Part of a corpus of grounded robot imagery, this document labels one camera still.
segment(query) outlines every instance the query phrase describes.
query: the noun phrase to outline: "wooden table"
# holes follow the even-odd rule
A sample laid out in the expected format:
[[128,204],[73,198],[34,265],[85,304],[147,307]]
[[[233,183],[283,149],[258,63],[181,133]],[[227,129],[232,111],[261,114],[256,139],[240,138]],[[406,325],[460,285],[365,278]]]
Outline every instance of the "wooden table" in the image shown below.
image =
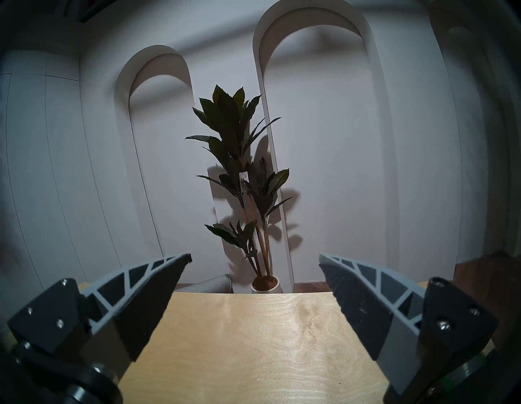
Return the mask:
[[125,404],[382,403],[387,379],[332,293],[174,293]]

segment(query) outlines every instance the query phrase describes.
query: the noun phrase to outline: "white plant pot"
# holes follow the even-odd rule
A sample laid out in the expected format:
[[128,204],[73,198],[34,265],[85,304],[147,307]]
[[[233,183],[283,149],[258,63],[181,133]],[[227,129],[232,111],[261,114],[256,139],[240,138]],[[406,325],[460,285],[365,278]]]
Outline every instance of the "white plant pot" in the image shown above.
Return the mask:
[[282,288],[280,287],[280,280],[276,276],[273,276],[277,280],[277,284],[272,287],[270,290],[257,290],[253,287],[253,283],[250,284],[250,289],[252,290],[252,293],[256,295],[262,295],[265,293],[282,293]]

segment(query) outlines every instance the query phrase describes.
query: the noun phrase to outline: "soil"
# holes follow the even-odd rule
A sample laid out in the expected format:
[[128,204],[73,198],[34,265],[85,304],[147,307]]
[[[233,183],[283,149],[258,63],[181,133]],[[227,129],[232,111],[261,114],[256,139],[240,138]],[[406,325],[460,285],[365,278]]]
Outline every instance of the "soil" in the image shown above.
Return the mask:
[[253,287],[261,292],[273,289],[277,285],[277,279],[272,276],[257,276],[253,280]]

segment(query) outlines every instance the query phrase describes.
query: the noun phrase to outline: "potted plant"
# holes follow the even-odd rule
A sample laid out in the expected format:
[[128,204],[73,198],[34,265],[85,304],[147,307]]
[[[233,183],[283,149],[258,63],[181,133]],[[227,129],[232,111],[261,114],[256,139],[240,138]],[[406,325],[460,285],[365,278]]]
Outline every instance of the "potted plant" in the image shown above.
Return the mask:
[[[267,220],[270,213],[290,199],[284,199],[274,205],[277,190],[288,180],[289,169],[268,174],[264,158],[259,160],[256,167],[253,162],[248,161],[249,154],[246,155],[255,139],[280,118],[273,119],[257,131],[264,121],[261,120],[250,132],[250,120],[261,96],[258,95],[251,101],[245,101],[244,98],[243,88],[230,96],[216,85],[212,100],[199,99],[203,110],[199,111],[196,108],[193,110],[201,122],[217,132],[220,138],[197,135],[189,136],[186,139],[199,140],[208,144],[207,150],[215,156],[226,173],[219,175],[218,180],[204,175],[198,177],[206,178],[226,188],[239,200],[244,216],[244,227],[240,221],[235,227],[232,223],[229,223],[228,226],[221,223],[205,226],[212,233],[244,252],[245,258],[248,259],[256,275],[251,284],[253,293],[281,293],[280,281],[273,275],[269,261]],[[257,256],[257,242],[254,234],[257,236],[264,271]]]

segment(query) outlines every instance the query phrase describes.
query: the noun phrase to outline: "plant label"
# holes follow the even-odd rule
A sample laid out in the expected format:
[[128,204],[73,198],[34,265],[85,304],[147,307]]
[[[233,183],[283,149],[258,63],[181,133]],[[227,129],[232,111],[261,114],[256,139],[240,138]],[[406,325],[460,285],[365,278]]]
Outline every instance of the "plant label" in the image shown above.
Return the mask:
[[246,184],[244,183],[245,181],[250,182],[250,180],[248,179],[247,171],[243,171],[242,173],[239,173],[239,181],[241,182],[241,192],[242,193],[247,192],[248,188],[247,188]]

